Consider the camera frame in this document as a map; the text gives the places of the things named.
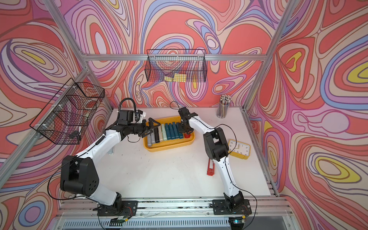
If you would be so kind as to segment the black pruning pliers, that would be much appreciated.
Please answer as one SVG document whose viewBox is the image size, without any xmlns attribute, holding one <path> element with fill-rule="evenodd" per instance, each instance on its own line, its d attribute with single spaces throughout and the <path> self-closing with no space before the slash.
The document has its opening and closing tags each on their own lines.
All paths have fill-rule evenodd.
<svg viewBox="0 0 368 230">
<path fill-rule="evenodd" d="M 154 135 L 155 135 L 155 143 L 160 143 L 159 130 L 157 127 L 154 129 Z"/>
</svg>

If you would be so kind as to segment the teal pliers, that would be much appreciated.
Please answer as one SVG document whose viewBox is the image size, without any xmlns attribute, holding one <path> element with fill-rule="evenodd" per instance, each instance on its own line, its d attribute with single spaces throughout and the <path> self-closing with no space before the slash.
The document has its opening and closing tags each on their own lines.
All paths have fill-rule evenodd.
<svg viewBox="0 0 368 230">
<path fill-rule="evenodd" d="M 165 131 L 166 131 L 167 139 L 171 140 L 172 136 L 171 136 L 171 132 L 170 132 L 170 129 L 169 129 L 169 125 L 167 123 L 165 124 Z"/>
<path fill-rule="evenodd" d="M 172 127 L 173 127 L 173 130 L 174 130 L 175 138 L 180 139 L 177 124 L 175 122 L 172 123 Z"/>
<path fill-rule="evenodd" d="M 171 139 L 173 139 L 173 140 L 175 140 L 175 138 L 176 138 L 176 135 L 175 135 L 175 132 L 174 132 L 174 130 L 173 130 L 173 126 L 172 126 L 172 124 L 168 124 L 168 127 L 169 127 L 169 131 L 170 131 L 170 135 L 171 135 Z"/>
<path fill-rule="evenodd" d="M 176 123 L 176 127 L 177 127 L 177 131 L 178 131 L 178 137 L 179 137 L 179 139 L 183 139 L 184 138 L 184 136 L 183 136 L 183 133 L 182 132 L 180 132 L 180 123 Z"/>
</svg>

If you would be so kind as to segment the light green pliers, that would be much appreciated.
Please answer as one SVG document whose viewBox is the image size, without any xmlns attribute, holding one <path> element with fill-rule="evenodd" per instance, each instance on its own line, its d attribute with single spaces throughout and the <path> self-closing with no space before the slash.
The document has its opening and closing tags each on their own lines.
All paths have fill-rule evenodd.
<svg viewBox="0 0 368 230">
<path fill-rule="evenodd" d="M 167 134 L 166 134 L 166 128 L 165 128 L 165 124 L 161 124 L 161 129 L 162 129 L 162 135 L 163 135 L 163 140 L 167 141 Z"/>
</svg>

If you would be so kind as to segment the yellow plastic storage tray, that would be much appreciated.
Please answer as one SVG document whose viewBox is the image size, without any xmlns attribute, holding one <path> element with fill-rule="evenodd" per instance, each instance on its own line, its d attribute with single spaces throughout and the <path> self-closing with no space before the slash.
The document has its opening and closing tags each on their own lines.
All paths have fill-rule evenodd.
<svg viewBox="0 0 368 230">
<path fill-rule="evenodd" d="M 172 124 L 173 122 L 175 123 L 180 123 L 181 119 L 179 116 L 176 117 L 166 117 L 166 118 L 159 118 L 156 119 L 156 121 L 158 121 L 161 124 Z M 194 132 L 191 133 L 191 137 L 189 139 L 185 139 L 185 137 L 183 139 L 176 139 L 173 140 L 167 140 L 167 141 L 163 141 L 160 143 L 155 143 L 153 144 L 151 147 L 148 147 L 147 145 L 147 137 L 145 137 L 143 139 L 144 142 L 144 147 L 150 151 L 150 152 L 155 152 L 155 151 L 161 151 L 161 150 L 169 150 L 169 149 L 174 149 L 174 148 L 179 148 L 179 147 L 183 147 L 183 146 L 187 146 L 187 145 L 191 145 L 195 140 L 195 134 Z"/>
</svg>

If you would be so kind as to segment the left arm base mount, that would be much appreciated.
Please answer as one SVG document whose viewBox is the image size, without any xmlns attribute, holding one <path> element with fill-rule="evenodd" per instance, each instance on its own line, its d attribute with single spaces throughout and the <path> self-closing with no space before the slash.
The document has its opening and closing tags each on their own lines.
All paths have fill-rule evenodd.
<svg viewBox="0 0 368 230">
<path fill-rule="evenodd" d="M 136 200 L 118 200 L 112 206 L 98 205 L 94 210 L 97 211 L 98 216 L 133 217 L 137 209 L 138 201 Z"/>
</svg>

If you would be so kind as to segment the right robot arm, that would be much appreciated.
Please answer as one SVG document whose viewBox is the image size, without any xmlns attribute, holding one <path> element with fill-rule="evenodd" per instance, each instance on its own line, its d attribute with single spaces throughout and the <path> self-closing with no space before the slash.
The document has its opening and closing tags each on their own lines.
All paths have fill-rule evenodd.
<svg viewBox="0 0 368 230">
<path fill-rule="evenodd" d="M 178 113 L 181 118 L 178 125 L 180 133 L 190 134 L 197 131 L 203 135 L 205 152 L 218 169 L 223 183 L 225 207 L 230 212 L 237 211 L 244 205 L 244 197 L 237 187 L 230 163 L 227 160 L 230 147 L 223 129 L 210 126 L 197 113 L 191 113 L 186 107 L 180 108 Z"/>
</svg>

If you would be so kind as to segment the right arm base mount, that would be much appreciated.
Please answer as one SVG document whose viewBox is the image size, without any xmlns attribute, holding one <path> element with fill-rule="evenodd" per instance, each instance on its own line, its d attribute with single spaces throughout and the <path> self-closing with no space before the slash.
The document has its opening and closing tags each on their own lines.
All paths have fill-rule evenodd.
<svg viewBox="0 0 368 230">
<path fill-rule="evenodd" d="M 253 213 L 248 199 L 235 206 L 231 206 L 230 202 L 225 199 L 214 199 L 209 207 L 213 209 L 214 215 L 242 215 L 247 217 Z"/>
</svg>

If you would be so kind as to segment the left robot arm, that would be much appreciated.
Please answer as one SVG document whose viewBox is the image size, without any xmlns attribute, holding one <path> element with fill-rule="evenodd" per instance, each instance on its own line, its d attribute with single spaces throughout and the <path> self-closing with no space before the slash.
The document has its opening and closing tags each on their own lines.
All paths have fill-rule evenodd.
<svg viewBox="0 0 368 230">
<path fill-rule="evenodd" d="M 105 187 L 99 180 L 95 165 L 108 153 L 113 152 L 114 146 L 129 135 L 140 138 L 149 136 L 161 124 L 149 118 L 146 113 L 138 110 L 120 110 L 116 121 L 111 124 L 89 147 L 75 156 L 67 156 L 62 161 L 60 174 L 60 189 L 84 197 L 105 206 L 114 206 L 121 200 L 118 192 Z"/>
</svg>

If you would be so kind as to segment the beige pruning pliers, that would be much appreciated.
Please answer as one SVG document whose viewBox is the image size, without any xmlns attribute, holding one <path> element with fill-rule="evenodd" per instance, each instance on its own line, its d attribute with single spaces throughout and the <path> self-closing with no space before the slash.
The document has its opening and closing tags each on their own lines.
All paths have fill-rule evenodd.
<svg viewBox="0 0 368 230">
<path fill-rule="evenodd" d="M 159 140 L 160 140 L 160 142 L 163 142 L 162 126 L 159 126 L 158 127 L 158 133 L 159 133 Z"/>
</svg>

